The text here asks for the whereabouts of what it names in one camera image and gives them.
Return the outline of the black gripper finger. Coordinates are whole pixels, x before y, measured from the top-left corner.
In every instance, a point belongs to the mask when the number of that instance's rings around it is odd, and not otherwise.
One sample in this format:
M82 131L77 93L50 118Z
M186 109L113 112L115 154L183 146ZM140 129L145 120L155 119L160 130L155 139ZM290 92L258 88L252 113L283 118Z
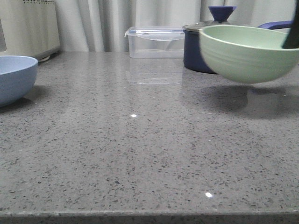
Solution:
M293 23L282 45L283 49L297 49L299 47L299 5L296 5Z

